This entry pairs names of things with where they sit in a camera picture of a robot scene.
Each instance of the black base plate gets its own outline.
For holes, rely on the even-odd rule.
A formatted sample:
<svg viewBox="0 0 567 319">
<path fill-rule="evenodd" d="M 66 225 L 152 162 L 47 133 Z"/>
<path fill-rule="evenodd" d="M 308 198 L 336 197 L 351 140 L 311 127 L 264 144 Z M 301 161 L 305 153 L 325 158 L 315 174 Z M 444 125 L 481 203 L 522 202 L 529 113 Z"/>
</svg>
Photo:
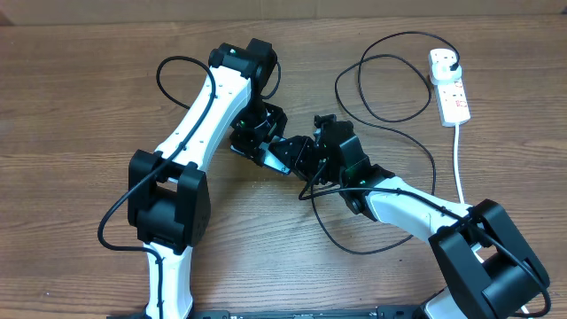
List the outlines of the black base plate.
<svg viewBox="0 0 567 319">
<path fill-rule="evenodd" d="M 234 313 L 228 311 L 195 312 L 190 319 L 412 319 L 418 306 L 380 306 L 362 310 L 305 310 Z"/>
</svg>

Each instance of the power plug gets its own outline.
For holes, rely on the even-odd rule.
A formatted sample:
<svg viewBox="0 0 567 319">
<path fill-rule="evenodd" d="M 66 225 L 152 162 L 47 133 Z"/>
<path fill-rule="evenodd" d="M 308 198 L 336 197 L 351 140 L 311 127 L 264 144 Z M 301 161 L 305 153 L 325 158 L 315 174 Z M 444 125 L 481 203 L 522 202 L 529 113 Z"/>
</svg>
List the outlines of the power plug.
<svg viewBox="0 0 567 319">
<path fill-rule="evenodd" d="M 456 70 L 451 70 L 457 61 L 454 51 L 449 49 L 434 49 L 429 53 L 431 83 L 435 85 L 451 84 L 462 76 L 462 68 L 459 65 Z"/>
<path fill-rule="evenodd" d="M 436 85 L 435 96 L 441 117 L 441 125 L 453 127 L 470 120 L 469 103 L 464 93 L 462 79 L 450 84 Z"/>
</svg>

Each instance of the wood grain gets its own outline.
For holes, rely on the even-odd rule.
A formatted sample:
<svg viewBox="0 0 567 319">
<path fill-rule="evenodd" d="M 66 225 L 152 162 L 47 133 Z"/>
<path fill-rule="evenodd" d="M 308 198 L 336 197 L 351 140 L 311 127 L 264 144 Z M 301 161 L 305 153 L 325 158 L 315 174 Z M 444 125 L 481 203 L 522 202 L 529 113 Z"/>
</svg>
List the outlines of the wood grain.
<svg viewBox="0 0 567 319">
<path fill-rule="evenodd" d="M 127 188 L 134 151 L 153 150 L 183 117 L 155 85 L 163 58 L 205 61 L 222 42 L 272 42 L 283 79 L 271 102 L 288 115 L 287 136 L 311 135 L 315 114 L 347 119 L 332 91 L 337 74 L 376 39 L 408 29 L 442 35 L 461 52 L 472 111 L 462 127 L 466 199 L 492 198 L 507 208 L 551 276 L 549 318 L 566 317 L 566 28 L 561 16 L 0 28 L 0 317 L 104 318 L 144 307 L 146 257 L 105 250 L 96 231 Z M 409 35 L 372 52 L 399 54 L 426 72 L 427 52 L 436 47 Z M 204 79 L 183 63 L 164 72 L 167 89 L 187 101 Z M 369 119 L 354 76 L 341 80 L 340 92 Z M 369 102 L 384 117 L 411 114 L 427 98 L 419 79 L 395 61 L 371 62 L 363 77 Z M 392 127 L 427 145 L 437 163 L 437 195 L 455 200 L 453 130 L 439 125 L 434 102 Z M 388 132 L 358 123 L 355 129 L 374 163 L 430 189 L 431 165 L 418 148 Z M 411 304 L 444 286 L 430 249 L 416 239 L 366 257 L 338 250 L 310 204 L 297 201 L 302 183 L 239 158 L 226 140 L 208 180 L 213 215 L 191 271 L 197 310 Z M 407 235 L 352 215 L 338 196 L 317 204 L 330 232 L 353 249 Z M 105 234 L 139 245 L 124 208 Z M 535 300 L 530 308 L 541 306 Z"/>
<path fill-rule="evenodd" d="M 567 0 L 0 0 L 0 12 L 16 26 L 560 14 L 565 8 Z"/>
</svg>

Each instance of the black wire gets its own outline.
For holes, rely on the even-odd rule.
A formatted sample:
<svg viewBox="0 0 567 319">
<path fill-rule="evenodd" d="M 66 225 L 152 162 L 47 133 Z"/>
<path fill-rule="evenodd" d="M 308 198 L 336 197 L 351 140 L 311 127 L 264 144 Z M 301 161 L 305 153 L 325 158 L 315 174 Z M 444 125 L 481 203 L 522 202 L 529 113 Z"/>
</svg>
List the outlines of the black wire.
<svg viewBox="0 0 567 319">
<path fill-rule="evenodd" d="M 347 73 L 348 71 L 350 71 L 350 70 L 352 70 L 353 68 L 355 68 L 356 66 L 358 66 L 358 67 L 359 67 L 359 72 L 358 72 L 358 78 L 357 78 L 357 79 L 358 79 L 359 94 L 360 94 L 360 96 L 361 96 L 362 103 L 366 106 L 366 108 L 368 109 L 368 111 L 370 112 L 370 114 L 371 114 L 372 116 L 374 116 L 375 118 L 377 118 L 378 120 L 381 120 L 381 121 L 391 122 L 391 123 L 398 123 L 398 122 L 403 122 L 403 121 L 409 121 L 409 120 L 415 118 L 417 115 L 421 114 L 423 111 L 425 111 L 425 109 L 427 108 L 427 106 L 429 106 L 429 104 L 430 104 L 430 102 L 431 102 L 431 96 L 432 96 L 431 88 L 430 88 L 429 84 L 427 83 L 427 80 L 425 79 L 425 77 L 423 76 L 423 74 L 422 74 L 415 66 L 413 66 L 411 63 L 407 62 L 404 58 L 399 57 L 399 56 L 396 56 L 396 55 L 392 55 L 392 54 L 379 54 L 379 55 L 375 55 L 375 56 L 372 56 L 372 57 L 369 57 L 369 58 L 364 58 L 364 57 L 366 56 L 366 53 L 367 53 L 370 49 L 372 49 L 372 47 L 374 47 L 376 44 L 381 43 L 383 40 L 389 39 L 389 38 L 391 38 L 391 37 L 394 37 L 394 36 L 397 36 L 397 35 L 406 35 L 406 34 L 428 35 L 428 36 L 432 36 L 432 37 L 434 37 L 434 38 L 436 38 L 436 39 L 439 39 L 440 41 L 446 43 L 447 45 L 449 45 L 449 46 L 455 51 L 455 54 L 456 54 L 456 56 L 457 56 L 457 62 L 456 62 L 455 64 L 458 66 L 458 62 L 459 62 L 460 56 L 459 56 L 459 52 L 457 51 L 457 49 L 456 49 L 451 43 L 447 42 L 446 40 L 442 39 L 441 37 L 439 37 L 439 36 L 437 36 L 437 35 L 432 35 L 432 34 L 428 34 L 428 33 L 425 33 L 425 32 L 419 32 L 419 31 L 407 31 L 407 32 L 401 32 L 401 33 L 394 34 L 394 35 L 388 35 L 387 37 L 384 37 L 384 38 L 382 38 L 382 39 L 380 39 L 380 40 L 378 40 L 378 41 L 372 43 L 372 44 L 364 51 L 364 53 L 362 54 L 362 57 L 361 57 L 361 61 L 360 61 L 360 62 L 355 63 L 355 64 L 353 64 L 352 66 L 349 66 L 346 70 L 344 70 L 343 72 L 341 72 L 341 73 L 337 76 L 337 79 L 335 80 L 335 97 L 337 98 L 338 104 L 343 108 L 343 110 L 345 110 L 345 112 L 346 112 L 348 115 L 350 115 L 353 119 L 357 120 L 358 122 L 360 122 L 360 123 L 362 123 L 362 124 L 365 124 L 365 125 L 368 125 L 368 126 L 371 126 L 371 127 L 373 127 L 373 128 L 380 128 L 380 129 L 384 129 L 384 130 L 387 130 L 387 131 L 391 131 L 391 132 L 400 134 L 400 135 L 402 135 L 402 136 L 408 138 L 410 141 L 414 142 L 415 144 L 417 144 L 417 146 L 419 146 L 420 148 L 422 148 L 423 151 L 425 152 L 425 154 L 427 155 L 427 157 L 429 158 L 430 162 L 431 162 L 431 170 L 432 170 L 432 175 L 433 175 L 433 177 L 432 177 L 432 182 L 431 182 L 431 195 L 435 195 L 435 185 L 436 185 L 436 182 L 437 182 L 437 169 L 435 168 L 435 159 L 433 158 L 433 155 L 431 155 L 431 152 L 430 152 L 423 144 L 421 144 L 419 141 L 417 141 L 415 138 L 413 138 L 411 135 L 409 135 L 409 134 L 407 134 L 407 133 L 404 133 L 404 132 L 402 132 L 402 131 L 400 131 L 400 130 L 397 130 L 397 129 L 395 129 L 395 128 L 387 128 L 387 127 L 384 127 L 384 126 L 381 126 L 381 125 L 373 124 L 373 123 L 364 121 L 364 120 L 362 120 L 362 119 L 359 119 L 359 118 L 356 117 L 354 114 L 352 114 L 350 111 L 348 111 L 348 109 L 347 109 L 347 108 L 345 107 L 345 105 L 343 104 L 343 101 L 340 99 L 340 95 L 338 94 L 338 80 L 339 80 L 345 73 Z M 409 66 L 409 67 L 419 76 L 419 78 L 422 80 L 423 84 L 425 85 L 425 88 L 427 89 L 427 93 L 428 93 L 427 102 L 425 103 L 425 105 L 424 105 L 420 110 L 418 110 L 416 113 L 414 113 L 414 114 L 412 114 L 412 115 L 410 115 L 410 116 L 408 116 L 408 117 L 406 117 L 406 118 L 403 118 L 403 119 L 399 119 L 399 120 L 388 120 L 388 119 L 386 119 L 386 118 L 382 118 L 382 117 L 378 116 L 377 114 L 375 114 L 375 113 L 370 109 L 370 106 L 368 105 L 368 103 L 367 103 L 367 101 L 366 101 L 366 98 L 364 97 L 364 93 L 363 93 L 363 91 L 362 91 L 362 85 L 361 85 L 361 66 L 362 66 L 363 63 L 366 63 L 366 62 L 368 62 L 368 61 L 370 61 L 370 60 L 373 60 L 373 59 L 375 59 L 375 58 L 396 58 L 396 59 L 398 59 L 399 61 L 405 63 L 407 66 Z M 303 198 L 303 194 L 305 194 L 305 192 L 309 189 L 309 187 L 310 187 L 309 184 L 311 184 L 311 188 L 313 189 L 313 183 L 312 183 L 312 182 L 314 182 L 314 181 L 316 181 L 316 178 L 314 178 L 310 183 L 307 183 L 307 184 L 306 184 L 306 187 L 305 187 L 305 188 L 303 189 L 303 191 L 299 194 L 299 199 L 300 199 L 300 200 L 305 200 L 305 199 L 309 198 L 309 197 Z M 340 248 L 340 249 L 342 249 L 342 250 L 344 250 L 344 251 L 346 251 L 346 252 L 348 252 L 348 253 L 353 253 L 353 254 L 381 253 L 381 252 L 383 252 L 383 251 L 385 251 L 385 250 L 388 250 L 388 249 L 394 248 L 394 247 L 396 247 L 396 246 L 398 246 L 398 245 L 401 245 L 401 244 L 407 242 L 409 239 L 411 239 L 411 238 L 413 237 L 413 235 L 409 235 L 408 237 L 402 239 L 400 242 L 398 242 L 398 243 L 396 243 L 396 244 L 394 244 L 394 245 L 390 245 L 390 246 L 387 246 L 387 247 L 384 247 L 384 248 L 376 249 L 375 251 L 371 251 L 371 252 L 355 252 L 355 251 L 352 251 L 352 250 L 350 250 L 350 249 L 347 249 L 347 248 L 343 247 L 341 244 L 339 244 L 339 243 L 330 235 L 330 233 L 326 230 L 325 226 L 324 226 L 323 223 L 321 222 L 321 219 L 319 218 L 319 214 L 317 213 L 315 201 L 313 200 L 313 198 L 312 198 L 312 206 L 313 206 L 313 211 L 314 211 L 314 213 L 315 213 L 315 217 L 317 217 L 317 220 L 319 221 L 319 224 L 321 225 L 323 231 L 325 232 L 325 234 L 327 235 L 327 237 L 330 239 L 330 241 L 331 241 L 333 244 L 335 244 L 338 248 Z"/>
<path fill-rule="evenodd" d="M 203 120 L 205 119 L 206 115 L 208 114 L 209 110 L 211 109 L 211 105 L 213 105 L 213 101 L 214 101 L 214 97 L 216 94 L 216 82 L 214 81 L 214 76 L 213 73 L 211 73 L 211 70 L 208 68 L 208 66 L 206 66 L 204 63 L 194 59 L 194 58 L 189 58 L 189 57 L 180 57 L 180 56 L 176 56 L 176 57 L 170 57 L 170 58 L 166 58 L 164 59 L 158 66 L 158 70 L 156 72 L 156 82 L 158 83 L 158 87 L 161 90 L 161 92 L 167 97 L 169 98 L 171 101 L 173 101 L 174 103 L 176 103 L 179 106 L 182 106 L 186 109 L 190 109 L 190 107 L 182 102 L 179 102 L 178 100 L 176 100 L 175 98 L 171 97 L 164 89 L 163 86 L 161 85 L 161 80 L 160 80 L 160 75 L 161 75 L 161 69 L 163 68 L 163 66 L 165 64 L 167 64 L 170 61 L 175 61 L 175 60 L 183 60 L 183 61 L 188 61 L 188 62 L 192 62 L 195 63 L 198 66 L 201 66 L 206 73 L 209 76 L 209 79 L 211 81 L 211 95 L 209 97 L 209 101 L 206 104 L 205 110 L 203 111 L 203 113 L 201 114 L 201 116 L 198 118 L 197 122 L 195 123 L 195 125 L 193 126 L 193 128 L 191 128 L 190 132 L 187 134 L 187 136 L 183 139 L 183 141 L 181 143 L 179 143 L 179 146 L 177 146 L 177 149 L 175 149 L 175 151 L 171 154 L 171 156 L 169 156 L 166 160 L 164 160 L 159 166 L 157 166 L 155 169 L 153 169 L 148 175 L 146 175 L 139 183 L 137 183 L 136 185 L 134 185 L 134 187 L 132 187 L 130 190 L 128 190 L 124 195 L 122 195 L 122 197 L 120 197 L 116 203 L 114 203 L 114 205 L 112 207 L 110 207 L 110 209 L 108 210 L 108 212 L 106 212 L 105 216 L 103 217 L 103 219 L 100 221 L 100 224 L 98 225 L 98 232 L 97 232 L 97 236 L 98 236 L 98 241 L 100 242 L 100 244 L 110 250 L 113 251 L 119 251 L 119 252 L 144 252 L 144 253 L 150 253 L 152 254 L 155 258 L 156 258 L 156 264 L 158 264 L 158 309 L 159 309 L 159 318 L 163 319 L 163 299 L 162 299 L 162 285 L 163 285 L 163 260 L 161 259 L 161 257 L 159 256 L 159 253 L 153 249 L 150 248 L 146 248 L 146 247 L 139 247 L 139 246 L 117 246 L 117 245 L 112 245 L 109 244 L 105 238 L 104 238 L 104 230 L 105 230 L 105 225 L 108 222 L 108 220 L 110 219 L 110 217 L 114 214 L 114 212 L 116 212 L 116 210 L 122 205 L 124 204 L 124 202 L 130 198 L 132 196 L 132 194 L 137 191 L 142 185 L 144 185 L 145 183 L 148 183 L 148 181 L 150 181 L 152 178 L 154 178 L 155 176 L 157 176 L 162 170 L 164 170 L 167 165 L 169 165 L 169 163 L 171 163 L 176 157 L 177 155 L 179 155 L 181 153 L 181 151 L 183 150 L 183 148 L 185 147 L 185 145 L 189 142 L 189 140 L 191 139 L 191 137 L 193 136 L 193 134 L 195 134 L 195 131 L 197 130 L 197 128 L 199 127 L 199 125 L 203 122 Z"/>
<path fill-rule="evenodd" d="M 400 134 L 401 136 L 404 136 L 405 138 L 409 139 L 410 141 L 414 142 L 415 144 L 417 144 L 417 146 L 419 146 L 427 155 L 427 157 L 429 158 L 429 161 L 431 162 L 431 169 L 432 169 L 432 174 L 433 174 L 433 178 L 432 178 L 432 182 L 431 182 L 431 195 L 435 195 L 435 184 L 437 182 L 437 169 L 435 168 L 435 159 L 433 158 L 433 155 L 431 155 L 431 152 L 429 152 L 429 150 L 427 149 L 427 147 L 425 147 L 423 144 L 421 144 L 419 141 L 417 141 L 415 138 L 413 138 L 411 135 L 404 133 L 400 130 L 397 130 L 395 128 L 387 128 L 385 126 L 381 126 L 381 125 L 377 125 L 377 124 L 373 124 L 367 121 L 364 121 L 360 118 L 358 118 L 356 115 L 352 114 L 347 108 L 346 106 L 343 104 L 343 101 L 340 99 L 340 95 L 338 94 L 338 80 L 340 80 L 340 78 L 347 73 L 348 71 L 352 70 L 353 68 L 355 68 L 356 66 L 360 66 L 363 63 L 366 63 L 370 60 L 376 59 L 376 58 L 396 58 L 400 61 L 402 61 L 403 63 L 405 63 L 406 65 L 408 65 L 409 67 L 411 67 L 412 70 L 414 70 L 414 72 L 416 72 L 417 75 L 419 75 L 420 79 L 422 79 L 423 84 L 425 84 L 425 87 L 427 88 L 427 92 L 428 92 L 428 99 L 427 99 L 427 103 L 425 104 L 425 106 L 417 111 L 417 113 L 407 117 L 406 119 L 402 119 L 402 120 L 396 120 L 397 122 L 400 121 L 408 121 L 411 120 L 413 118 L 415 118 L 417 115 L 419 115 L 421 112 L 423 112 L 423 110 L 425 110 L 425 108 L 427 108 L 427 106 L 429 106 L 429 103 L 431 102 L 431 88 L 429 87 L 429 85 L 427 84 L 427 80 L 425 79 L 425 77 L 423 76 L 423 74 L 421 74 L 421 72 L 419 72 L 419 70 L 416 69 L 415 66 L 413 66 L 411 63 L 407 62 L 404 58 L 392 55 L 392 54 L 378 54 L 372 57 L 368 57 L 365 58 L 363 60 L 361 60 L 360 62 L 357 62 L 351 66 L 349 66 L 345 71 L 341 72 L 338 76 L 337 79 L 335 80 L 335 97 L 337 98 L 337 102 L 340 105 L 340 107 L 348 114 L 350 115 L 353 119 L 357 120 L 358 122 L 364 124 L 364 125 L 368 125 L 372 128 L 380 128 L 383 130 L 387 130 L 390 132 L 394 132 L 396 134 Z M 377 119 L 381 119 L 379 117 L 377 117 L 374 113 L 371 113 L 373 116 L 375 116 Z"/>
<path fill-rule="evenodd" d="M 311 185 L 311 195 L 313 196 L 313 185 Z M 322 231 L 325 232 L 325 235 L 327 235 L 327 237 L 329 238 L 329 240 L 335 244 L 336 247 L 342 249 L 343 251 L 347 252 L 347 253 L 351 253 L 351 254 L 355 254 L 355 255 L 370 255 L 373 253 L 381 253 L 381 252 L 385 252 L 389 249 L 395 248 L 405 242 L 407 242 L 409 239 L 411 239 L 413 236 L 409 235 L 407 237 L 405 237 L 404 239 L 402 239 L 401 241 L 392 244 L 392 245 L 388 245 L 386 247 L 382 247 L 373 251 L 369 251 L 369 252 L 356 252 L 353 250 L 350 250 L 346 247 L 344 247 L 343 245 L 339 244 L 335 238 L 333 238 L 333 236 L 330 235 L 330 233 L 327 231 L 327 228 L 325 228 L 325 225 L 322 223 L 321 218 L 319 217 L 319 213 L 317 213 L 317 207 L 315 206 L 315 197 L 311 198 L 311 206 L 313 207 L 313 213 L 315 213 L 315 217 L 317 217 L 317 221 L 319 222 L 319 225 L 321 226 Z"/>
<path fill-rule="evenodd" d="M 266 95 L 266 96 L 260 95 L 260 97 L 261 97 L 262 99 L 270 99 L 270 98 L 272 98 L 272 97 L 274 96 L 274 94 L 276 93 L 277 88 L 279 88 L 279 86 L 280 86 L 280 81 L 282 80 L 282 66 L 280 66 L 280 62 L 279 62 L 279 61 L 277 61 L 276 64 L 277 64 L 277 82 L 276 82 L 276 86 L 274 87 L 274 89 L 272 89 L 272 91 L 271 91 L 268 95 Z"/>
</svg>

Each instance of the power strip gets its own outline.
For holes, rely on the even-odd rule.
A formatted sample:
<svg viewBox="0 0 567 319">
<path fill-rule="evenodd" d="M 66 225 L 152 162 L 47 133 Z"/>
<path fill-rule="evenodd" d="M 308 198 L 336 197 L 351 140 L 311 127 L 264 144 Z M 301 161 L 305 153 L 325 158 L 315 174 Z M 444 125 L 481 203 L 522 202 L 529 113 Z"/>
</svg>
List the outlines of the power strip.
<svg viewBox="0 0 567 319">
<path fill-rule="evenodd" d="M 431 50 L 429 54 L 431 81 L 433 82 L 435 77 L 450 78 L 453 76 L 454 72 L 450 71 L 448 68 L 446 68 L 447 74 L 440 73 L 438 65 L 449 65 L 450 62 L 447 61 L 455 60 L 456 56 L 451 50 Z M 467 102 L 467 96 L 464 92 L 464 85 L 462 84 L 461 76 L 462 70 L 459 72 L 458 78 L 445 84 L 434 85 L 437 107 L 439 108 L 439 115 L 441 117 L 441 125 L 444 127 L 461 125 L 470 120 L 469 103 Z"/>
</svg>

